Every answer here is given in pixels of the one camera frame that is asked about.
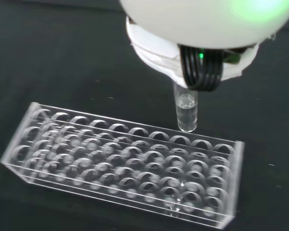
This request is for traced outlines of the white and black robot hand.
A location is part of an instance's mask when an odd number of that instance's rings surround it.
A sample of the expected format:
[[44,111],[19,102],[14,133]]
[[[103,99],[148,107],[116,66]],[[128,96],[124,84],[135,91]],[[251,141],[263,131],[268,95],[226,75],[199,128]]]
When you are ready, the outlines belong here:
[[239,77],[289,20],[289,0],[122,0],[138,57],[183,88]]

